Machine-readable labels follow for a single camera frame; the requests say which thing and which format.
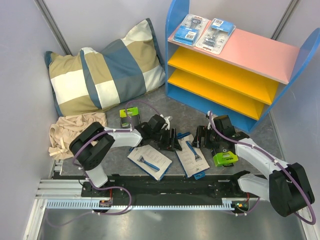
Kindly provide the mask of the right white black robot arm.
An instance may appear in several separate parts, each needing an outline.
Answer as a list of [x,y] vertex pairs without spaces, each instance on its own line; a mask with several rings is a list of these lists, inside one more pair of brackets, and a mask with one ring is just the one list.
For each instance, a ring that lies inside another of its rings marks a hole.
[[315,224],[312,208],[315,197],[306,171],[299,163],[289,164],[258,146],[249,135],[236,131],[228,115],[206,115],[208,125],[197,127],[192,146],[204,147],[212,154],[217,167],[234,164],[239,158],[246,160],[262,174],[261,177],[243,170],[233,175],[229,191],[235,197],[253,194],[270,202],[282,217],[297,214],[308,208],[309,224]]

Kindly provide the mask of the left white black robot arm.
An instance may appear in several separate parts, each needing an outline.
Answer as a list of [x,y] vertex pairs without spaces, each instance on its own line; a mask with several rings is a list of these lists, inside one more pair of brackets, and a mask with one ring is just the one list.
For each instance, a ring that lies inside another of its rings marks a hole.
[[153,141],[159,150],[181,151],[176,130],[170,128],[170,119],[170,116],[155,114],[148,122],[121,129],[104,127],[96,121],[77,136],[69,149],[92,182],[92,191],[99,197],[106,196],[110,191],[107,174],[101,165],[110,149],[136,148]]

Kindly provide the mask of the blue Gillette razor blister pack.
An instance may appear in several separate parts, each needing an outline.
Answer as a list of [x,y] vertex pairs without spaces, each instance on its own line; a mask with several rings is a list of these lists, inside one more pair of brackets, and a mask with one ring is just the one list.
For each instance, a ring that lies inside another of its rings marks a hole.
[[188,14],[173,36],[175,42],[194,47],[205,30],[209,20],[207,18]]

